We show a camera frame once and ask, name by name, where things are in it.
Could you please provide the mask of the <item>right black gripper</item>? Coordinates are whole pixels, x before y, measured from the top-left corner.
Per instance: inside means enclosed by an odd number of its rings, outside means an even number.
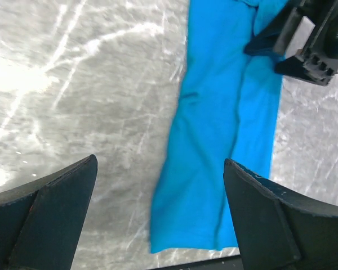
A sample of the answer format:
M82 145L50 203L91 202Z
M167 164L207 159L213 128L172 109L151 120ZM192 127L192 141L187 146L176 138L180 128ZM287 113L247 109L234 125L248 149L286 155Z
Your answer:
M288 1L282 11L285 19L274 19L245 46L250 56L284 56L302 18L314 28L304 46L277 63L274 72L318 86L327 86L338 74L338 59L325 51L327 31L338 15L338 1Z

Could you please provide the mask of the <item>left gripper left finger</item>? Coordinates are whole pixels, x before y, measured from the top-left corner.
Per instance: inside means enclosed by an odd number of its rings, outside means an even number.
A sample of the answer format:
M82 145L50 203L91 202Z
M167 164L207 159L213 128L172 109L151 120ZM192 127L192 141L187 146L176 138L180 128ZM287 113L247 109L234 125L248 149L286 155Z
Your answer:
M90 155L0 193L0 269L70 269L97 177Z

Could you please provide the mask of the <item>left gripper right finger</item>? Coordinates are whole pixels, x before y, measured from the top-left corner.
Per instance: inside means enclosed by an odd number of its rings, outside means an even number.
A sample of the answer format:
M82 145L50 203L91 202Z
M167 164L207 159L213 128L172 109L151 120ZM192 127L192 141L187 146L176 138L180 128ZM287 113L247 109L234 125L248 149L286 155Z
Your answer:
M224 183L244 269L338 269L338 206L231 159Z

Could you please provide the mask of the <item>blue t shirt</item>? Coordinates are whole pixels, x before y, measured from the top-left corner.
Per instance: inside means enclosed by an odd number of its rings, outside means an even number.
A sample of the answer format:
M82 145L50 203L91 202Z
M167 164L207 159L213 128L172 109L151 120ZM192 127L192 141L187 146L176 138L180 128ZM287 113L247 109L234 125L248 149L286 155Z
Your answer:
M285 1L191 1L186 72L150 215L150 251L237 241L223 180L233 159L269 177L282 78L245 45Z

